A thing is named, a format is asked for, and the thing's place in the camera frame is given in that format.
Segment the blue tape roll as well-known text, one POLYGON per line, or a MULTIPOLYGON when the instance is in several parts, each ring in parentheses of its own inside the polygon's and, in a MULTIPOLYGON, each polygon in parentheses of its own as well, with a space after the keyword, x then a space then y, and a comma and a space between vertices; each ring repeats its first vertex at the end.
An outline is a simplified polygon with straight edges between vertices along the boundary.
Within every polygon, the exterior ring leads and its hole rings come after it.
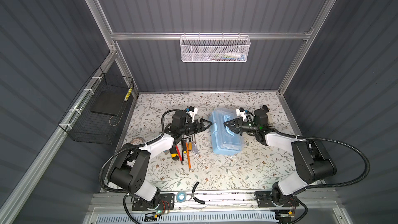
POLYGON ((186 201, 187 194, 184 191, 180 191, 176 194, 176 201, 178 203, 183 203, 186 201))

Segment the white ventilated front panel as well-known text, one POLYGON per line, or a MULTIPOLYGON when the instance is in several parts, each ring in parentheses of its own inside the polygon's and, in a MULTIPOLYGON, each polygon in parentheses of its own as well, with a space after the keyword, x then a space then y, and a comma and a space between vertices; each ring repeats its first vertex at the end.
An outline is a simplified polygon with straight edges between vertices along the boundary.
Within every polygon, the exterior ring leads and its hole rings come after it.
POLYGON ((132 215, 140 224, 210 224, 210 223, 279 223, 276 214, 269 211, 230 211, 230 212, 174 212, 149 220, 144 214, 132 215))

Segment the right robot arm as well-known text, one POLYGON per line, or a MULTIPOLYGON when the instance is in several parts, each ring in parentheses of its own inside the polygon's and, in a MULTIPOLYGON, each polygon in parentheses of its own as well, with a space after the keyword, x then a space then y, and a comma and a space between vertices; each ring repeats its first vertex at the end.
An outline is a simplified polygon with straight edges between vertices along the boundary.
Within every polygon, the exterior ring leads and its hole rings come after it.
POLYGON ((276 182, 268 197, 274 205, 283 206, 300 190, 336 174, 336 166, 320 142, 300 139, 298 136, 289 138, 279 133, 269 121, 268 110, 260 109, 250 114, 240 108, 237 115, 223 123, 230 132, 239 135, 247 133, 262 145, 276 147, 293 155, 294 172, 276 182))

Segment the black silver stapler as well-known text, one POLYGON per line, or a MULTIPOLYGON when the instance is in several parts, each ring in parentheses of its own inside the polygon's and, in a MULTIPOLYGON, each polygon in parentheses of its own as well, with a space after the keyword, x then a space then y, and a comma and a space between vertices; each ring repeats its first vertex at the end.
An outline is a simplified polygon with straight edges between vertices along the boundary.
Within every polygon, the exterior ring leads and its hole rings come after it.
POLYGON ((269 108, 268 108, 267 105, 263 105, 261 108, 262 108, 262 110, 263 110, 264 115, 266 115, 266 114, 269 113, 269 108))

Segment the clear tape roll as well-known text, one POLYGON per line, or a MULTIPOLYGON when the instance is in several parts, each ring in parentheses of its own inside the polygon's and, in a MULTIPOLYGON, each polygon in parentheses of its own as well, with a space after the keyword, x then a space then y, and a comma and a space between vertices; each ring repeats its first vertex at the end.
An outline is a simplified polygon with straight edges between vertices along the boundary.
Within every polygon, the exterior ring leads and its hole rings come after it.
POLYGON ((132 144, 132 145, 139 145, 139 144, 145 143, 145 140, 143 138, 141 138, 141 137, 136 137, 134 139, 131 139, 129 141, 129 143, 132 144))

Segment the blue plastic tool box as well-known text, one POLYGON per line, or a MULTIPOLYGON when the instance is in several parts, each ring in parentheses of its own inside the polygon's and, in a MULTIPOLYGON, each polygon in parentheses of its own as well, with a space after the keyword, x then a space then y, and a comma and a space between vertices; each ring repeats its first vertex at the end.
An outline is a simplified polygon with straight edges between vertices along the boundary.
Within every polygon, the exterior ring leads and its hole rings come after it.
POLYGON ((237 118, 235 110, 215 109, 210 116, 213 152, 217 155, 232 156, 243 150, 243 136, 232 132, 224 122, 237 118))

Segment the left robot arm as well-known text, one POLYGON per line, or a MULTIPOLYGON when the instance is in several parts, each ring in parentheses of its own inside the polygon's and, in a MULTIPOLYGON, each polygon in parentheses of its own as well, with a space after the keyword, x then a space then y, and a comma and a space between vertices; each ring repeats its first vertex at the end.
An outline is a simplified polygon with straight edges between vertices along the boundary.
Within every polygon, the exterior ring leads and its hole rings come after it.
POLYGON ((159 136, 138 145, 126 143, 104 163, 98 176, 101 187, 156 205, 161 191, 146 180, 149 162, 164 151, 177 152, 184 136, 196 135, 211 126, 211 121, 195 119, 187 110, 166 111, 161 117, 159 136))

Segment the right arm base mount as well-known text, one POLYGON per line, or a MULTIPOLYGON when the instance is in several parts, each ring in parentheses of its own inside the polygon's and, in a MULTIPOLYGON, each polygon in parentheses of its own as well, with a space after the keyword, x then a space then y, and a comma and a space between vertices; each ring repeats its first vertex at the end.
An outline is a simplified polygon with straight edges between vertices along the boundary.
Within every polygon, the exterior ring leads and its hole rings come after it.
POLYGON ((296 199, 273 193, 272 190, 255 191, 255 200, 258 207, 293 207, 296 208, 300 204, 296 199))

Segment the black foam pad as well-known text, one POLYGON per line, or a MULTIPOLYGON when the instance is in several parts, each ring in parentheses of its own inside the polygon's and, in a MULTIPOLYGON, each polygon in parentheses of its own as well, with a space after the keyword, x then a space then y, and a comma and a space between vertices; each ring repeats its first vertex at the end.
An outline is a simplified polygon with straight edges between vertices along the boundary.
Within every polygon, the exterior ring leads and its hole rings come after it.
POLYGON ((95 100, 90 112, 109 116, 118 116, 126 102, 122 93, 103 91, 95 100))

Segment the orange long screwdriver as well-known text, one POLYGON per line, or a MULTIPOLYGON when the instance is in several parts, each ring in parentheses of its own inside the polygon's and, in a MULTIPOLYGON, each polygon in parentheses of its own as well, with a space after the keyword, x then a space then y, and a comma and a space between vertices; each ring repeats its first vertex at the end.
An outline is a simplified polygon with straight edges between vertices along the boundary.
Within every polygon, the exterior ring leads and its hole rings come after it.
POLYGON ((189 153, 189 144, 188 143, 186 143, 186 150, 187 150, 187 160, 188 160, 189 172, 192 172, 190 153, 189 153))

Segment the black handled pliers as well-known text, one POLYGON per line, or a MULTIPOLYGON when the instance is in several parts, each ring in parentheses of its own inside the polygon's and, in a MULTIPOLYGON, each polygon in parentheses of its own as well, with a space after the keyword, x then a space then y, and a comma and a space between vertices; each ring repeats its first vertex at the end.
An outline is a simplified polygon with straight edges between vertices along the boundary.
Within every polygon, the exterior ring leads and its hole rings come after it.
POLYGON ((201 205, 205 205, 206 202, 203 201, 203 200, 200 200, 200 199, 197 197, 197 195, 196 195, 197 187, 198 187, 199 184, 200 184, 200 182, 197 181, 197 182, 193 185, 193 188, 192 188, 192 190, 191 190, 191 194, 190 194, 190 199, 189 199, 189 200, 193 199, 196 203, 201 204, 201 205))

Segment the yellow black utility knife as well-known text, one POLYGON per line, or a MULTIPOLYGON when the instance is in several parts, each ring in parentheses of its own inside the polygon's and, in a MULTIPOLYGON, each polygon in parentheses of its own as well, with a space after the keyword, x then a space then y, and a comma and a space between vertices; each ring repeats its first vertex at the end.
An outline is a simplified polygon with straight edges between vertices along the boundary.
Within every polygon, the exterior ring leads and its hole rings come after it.
POLYGON ((173 146, 173 147, 170 149, 170 154, 171 154, 171 158, 172 158, 174 161, 179 161, 179 153, 178 153, 177 148, 176 148, 175 146, 173 146))

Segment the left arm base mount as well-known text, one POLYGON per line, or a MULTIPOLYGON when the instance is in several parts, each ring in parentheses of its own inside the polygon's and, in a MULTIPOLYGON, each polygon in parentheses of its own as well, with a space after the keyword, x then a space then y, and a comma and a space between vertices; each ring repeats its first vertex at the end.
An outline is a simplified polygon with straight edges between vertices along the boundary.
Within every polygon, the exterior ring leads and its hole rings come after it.
POLYGON ((174 209, 175 194, 159 194, 155 195, 152 201, 143 198, 134 199, 132 211, 171 211, 174 209))

